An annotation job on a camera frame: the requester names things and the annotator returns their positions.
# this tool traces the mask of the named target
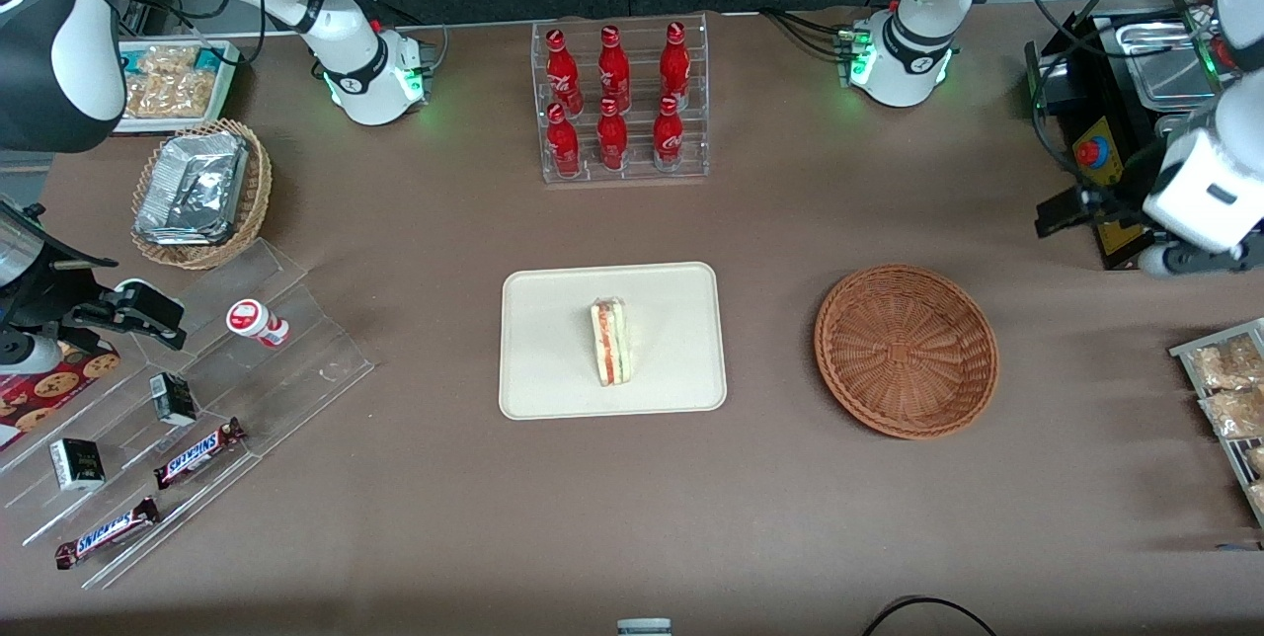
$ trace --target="coca-cola bottle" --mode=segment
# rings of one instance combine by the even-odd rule
[[[675,172],[680,168],[680,143],[685,137],[685,126],[676,114],[676,99],[662,96],[659,101],[659,119],[653,121],[653,164],[659,172]]]
[[[619,113],[627,113],[632,106],[632,66],[619,43],[617,25],[602,28],[602,56],[597,68],[602,72],[602,95],[614,99]]]
[[[561,177],[579,176],[579,135],[561,104],[549,104],[549,153]]]
[[[566,51],[566,37],[559,29],[545,34],[545,46],[549,47],[549,86],[568,118],[575,118],[584,110],[584,94],[579,92],[579,66],[575,66],[575,59]]]
[[[602,99],[602,119],[597,123],[597,139],[602,144],[602,164],[611,172],[623,169],[628,150],[628,126],[619,115],[614,99]]]
[[[667,47],[659,59],[664,96],[676,99],[676,110],[689,106],[689,49],[685,47],[685,25],[672,20],[667,25]]]

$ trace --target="brown table surface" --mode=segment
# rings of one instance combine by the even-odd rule
[[[264,235],[379,367],[107,590],[5,537],[0,632],[849,635],[914,593],[1011,635],[1261,632],[1264,554],[1213,551],[1259,532],[1167,355],[1264,315],[1261,276],[1158,282],[1102,272],[1083,228],[1036,240],[1069,177],[1024,119],[1034,9],[977,6],[913,110],[767,20],[708,20],[712,177],[611,190],[541,182],[530,25],[456,29],[432,105],[379,129],[270,38],[226,110],[276,164]],[[104,282],[178,292],[195,276],[128,236],[154,144],[59,158],[47,221],[123,262]],[[719,278],[723,407],[501,415],[507,276],[681,260]],[[958,435],[880,436],[817,373],[827,290],[890,262],[996,329],[999,392]],[[973,632],[919,609],[885,632]]]

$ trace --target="small box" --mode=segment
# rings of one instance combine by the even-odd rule
[[[96,444],[81,439],[59,439],[48,445],[53,470],[62,491],[91,491],[105,486],[105,467]]]
[[[149,396],[154,401],[158,421],[173,426],[188,426],[197,421],[197,407],[193,405],[188,381],[163,372],[149,379]]]

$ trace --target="acrylic display stand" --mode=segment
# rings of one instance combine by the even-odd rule
[[[284,254],[258,240],[181,295],[186,309],[181,326],[188,333],[181,352],[148,338],[139,343],[130,336],[109,338],[123,364],[46,420],[35,434],[0,454],[0,518],[6,531],[20,536],[23,545],[47,553],[48,569],[54,569],[58,545],[153,496],[162,522],[121,545],[95,551],[68,573],[83,588],[107,587],[368,374],[373,365],[298,283],[303,274]],[[284,345],[268,349],[229,333],[224,315],[243,298],[257,298],[289,321]],[[198,407],[193,425],[158,421],[149,378],[159,372],[188,381]],[[230,417],[238,417],[246,437],[159,492],[153,470]],[[105,486],[91,492],[58,488],[48,444],[63,437],[97,444]]]
[[[667,25],[678,20],[685,25],[685,47],[689,49],[689,105],[680,111],[685,126],[680,147],[681,163],[674,172],[660,172],[653,164],[653,121],[659,118],[661,81],[659,59],[667,46]],[[597,123],[602,119],[602,82],[597,59],[602,56],[602,28],[618,25],[623,51],[632,64],[632,109],[623,114],[628,126],[627,164],[612,172],[602,164],[597,142]],[[564,178],[549,154],[549,120],[545,111],[555,101],[549,86],[549,47],[545,34],[560,29],[566,35],[566,49],[579,66],[579,89],[584,94],[584,110],[570,120],[579,134],[578,177]],[[532,25],[531,68],[536,90],[536,121],[540,128],[540,163],[549,185],[584,185],[584,182],[671,181],[705,177],[710,172],[710,148],[707,126],[710,119],[710,91],[704,15],[655,15],[653,18],[614,20],[552,20]]]

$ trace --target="wicker basket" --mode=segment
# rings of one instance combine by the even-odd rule
[[[268,159],[268,150],[263,149],[259,138],[249,128],[233,120],[198,124],[197,128],[176,133],[176,137],[210,135],[210,133],[235,133],[250,145],[250,158],[245,164],[245,181],[241,182],[241,196],[234,224],[236,230],[221,245],[157,245],[143,240],[135,231],[131,231],[133,243],[149,260],[177,266],[186,271],[206,271],[233,260],[259,236],[263,217],[268,214],[268,193],[272,191],[272,162]],[[140,182],[137,185],[135,193],[131,195],[131,214],[140,212],[140,204],[144,202],[145,191],[149,190],[149,177],[153,176],[154,163],[158,162],[161,150],[162,147],[158,147],[149,156],[149,164],[145,164],[145,171],[140,172]]]
[[[817,364],[856,419],[900,439],[969,426],[996,391],[996,338],[947,277],[880,266],[844,277],[817,315]]]

